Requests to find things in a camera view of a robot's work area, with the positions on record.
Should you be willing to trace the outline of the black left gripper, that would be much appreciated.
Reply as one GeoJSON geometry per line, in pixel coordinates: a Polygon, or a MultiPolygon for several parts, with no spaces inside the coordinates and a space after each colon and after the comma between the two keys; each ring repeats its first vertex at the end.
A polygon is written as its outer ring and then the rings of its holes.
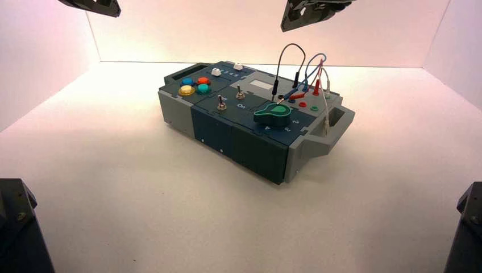
{"type": "Polygon", "coordinates": [[[122,12],[117,0],[59,0],[59,2],[77,9],[116,18],[119,17],[122,12]]]}

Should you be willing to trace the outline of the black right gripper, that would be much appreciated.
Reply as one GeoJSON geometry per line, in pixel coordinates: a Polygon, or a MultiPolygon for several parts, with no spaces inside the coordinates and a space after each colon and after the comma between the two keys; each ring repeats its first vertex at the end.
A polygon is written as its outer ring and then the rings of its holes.
{"type": "Polygon", "coordinates": [[[282,32],[330,19],[354,1],[288,1],[288,13],[281,20],[282,32]]]}

